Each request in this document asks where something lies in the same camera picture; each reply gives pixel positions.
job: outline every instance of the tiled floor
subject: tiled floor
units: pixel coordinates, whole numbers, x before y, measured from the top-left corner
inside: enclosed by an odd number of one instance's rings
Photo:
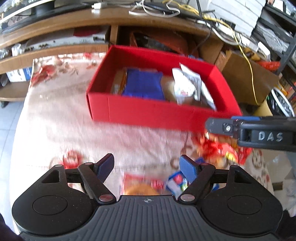
[[[0,213],[5,223],[13,229],[9,201],[9,170],[13,139],[23,102],[11,102],[0,108]]]

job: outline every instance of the trash bin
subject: trash bin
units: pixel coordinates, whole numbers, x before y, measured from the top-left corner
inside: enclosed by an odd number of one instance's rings
[[[295,114],[283,93],[277,88],[273,88],[262,105],[254,112],[254,116],[295,117]]]

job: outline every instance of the red cardboard box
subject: red cardboard box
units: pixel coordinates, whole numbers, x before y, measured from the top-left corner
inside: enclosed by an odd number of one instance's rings
[[[141,99],[110,94],[117,70],[124,67],[157,69],[172,76],[172,68],[186,65],[199,73],[214,99],[218,111],[167,101]],[[241,115],[239,106],[216,66],[173,53],[145,48],[113,45],[86,92],[91,117],[94,121],[148,126],[181,131],[204,131],[209,117],[230,118]]]

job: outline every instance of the ribbed gray surface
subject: ribbed gray surface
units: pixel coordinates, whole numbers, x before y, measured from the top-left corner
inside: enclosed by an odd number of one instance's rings
[[[101,206],[80,229],[59,237],[34,237],[25,241],[275,241],[272,234],[236,238],[210,227],[193,206],[181,205],[171,196],[122,196],[113,205]]]

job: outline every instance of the brown cardboard flap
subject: brown cardboard flap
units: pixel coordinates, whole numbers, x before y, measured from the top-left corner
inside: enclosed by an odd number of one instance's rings
[[[225,65],[219,63],[219,68],[237,102],[256,105],[251,70],[246,59],[232,51],[227,51],[225,61]],[[253,61],[250,63],[253,69],[256,98],[261,104],[272,88],[278,84],[279,77]]]

